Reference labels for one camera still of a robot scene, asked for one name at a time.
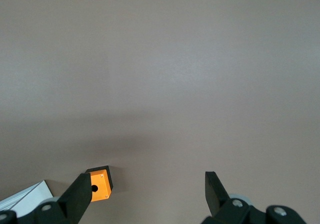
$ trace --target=black dot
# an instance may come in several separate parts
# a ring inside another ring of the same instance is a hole
[[[93,192],[96,192],[98,190],[98,187],[96,185],[92,185],[91,188]]]

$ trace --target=small white screw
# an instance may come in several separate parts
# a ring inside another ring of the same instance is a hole
[[[233,200],[232,204],[236,207],[243,207],[243,204],[239,200]]]
[[[286,215],[286,211],[284,209],[282,209],[281,207],[275,207],[274,208],[275,213],[277,213],[278,215],[282,215],[285,216]]]
[[[1,214],[1,215],[0,215],[0,220],[6,219],[7,216],[8,216],[7,214]]]
[[[42,211],[46,211],[46,210],[49,210],[49,209],[51,209],[51,205],[50,205],[50,204],[44,205],[44,206],[41,208]]]

